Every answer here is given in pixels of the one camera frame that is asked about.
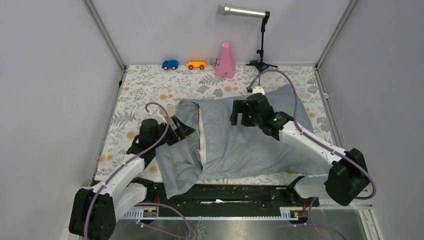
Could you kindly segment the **white pillow with yellow edge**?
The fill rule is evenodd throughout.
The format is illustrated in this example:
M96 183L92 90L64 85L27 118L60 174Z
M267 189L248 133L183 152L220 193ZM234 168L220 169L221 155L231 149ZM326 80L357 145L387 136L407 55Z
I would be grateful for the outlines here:
M198 110L198 136L199 136L199 157L201 166L204 167L207 163L207 145L206 135L204 129L204 121L201 109Z

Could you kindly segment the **blue pillowcase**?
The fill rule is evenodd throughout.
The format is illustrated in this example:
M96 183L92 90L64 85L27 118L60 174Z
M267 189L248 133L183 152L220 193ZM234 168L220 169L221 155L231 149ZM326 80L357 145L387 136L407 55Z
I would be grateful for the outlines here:
M265 135L257 126L231 125L233 97L183 99L170 110L185 125L195 129L174 145L156 149L166 195L186 193L199 180L244 178L284 171L323 175L325 170L295 147ZM199 155L199 109L201 109L206 157Z

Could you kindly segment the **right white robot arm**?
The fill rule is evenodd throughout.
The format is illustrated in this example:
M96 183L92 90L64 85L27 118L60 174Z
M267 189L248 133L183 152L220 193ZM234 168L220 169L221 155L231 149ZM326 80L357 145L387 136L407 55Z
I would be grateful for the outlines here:
M346 150L317 138L289 114L274 111L262 87L255 87L245 100L234 100L231 125L257 126L277 141L289 144L320 164L327 172L324 181L328 196L342 206L361 199L359 194L374 182L368 173L364 155L356 148Z

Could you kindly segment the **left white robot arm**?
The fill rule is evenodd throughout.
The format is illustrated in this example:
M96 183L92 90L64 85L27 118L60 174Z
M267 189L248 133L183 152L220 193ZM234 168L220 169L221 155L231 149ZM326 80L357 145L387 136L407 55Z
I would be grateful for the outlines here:
M88 240L108 240L119 219L133 206L138 203L148 206L154 202L155 192L150 185L135 182L134 178L153 160L156 149L162 145L172 146L193 133L195 129L175 115L170 122L160 114L143 120L123 163L106 180L76 192L69 232Z

